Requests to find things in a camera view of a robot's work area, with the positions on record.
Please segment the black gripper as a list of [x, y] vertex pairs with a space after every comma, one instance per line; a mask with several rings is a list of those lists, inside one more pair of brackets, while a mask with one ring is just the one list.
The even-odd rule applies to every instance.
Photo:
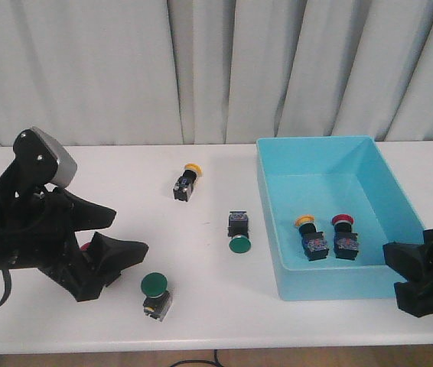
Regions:
[[109, 228], [116, 211], [52, 183], [35, 185], [15, 158], [0, 176], [0, 229], [13, 268], [38, 268], [78, 302], [95, 300], [123, 270], [144, 261], [148, 245], [95, 232], [81, 251], [76, 232]]
[[[385, 263], [408, 282], [394, 283], [397, 307], [415, 317], [433, 314], [433, 229], [425, 230], [425, 244], [390, 242], [383, 246]], [[423, 282], [419, 290], [414, 283]]]

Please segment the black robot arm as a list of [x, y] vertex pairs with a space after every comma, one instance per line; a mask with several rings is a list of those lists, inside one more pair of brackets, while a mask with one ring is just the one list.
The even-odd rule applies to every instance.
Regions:
[[144, 242], [100, 233], [112, 225], [115, 210], [66, 189], [77, 164], [55, 138], [25, 129], [13, 152], [0, 176], [1, 304], [11, 293], [12, 269], [36, 268], [80, 302], [95, 300], [123, 270], [143, 262]]

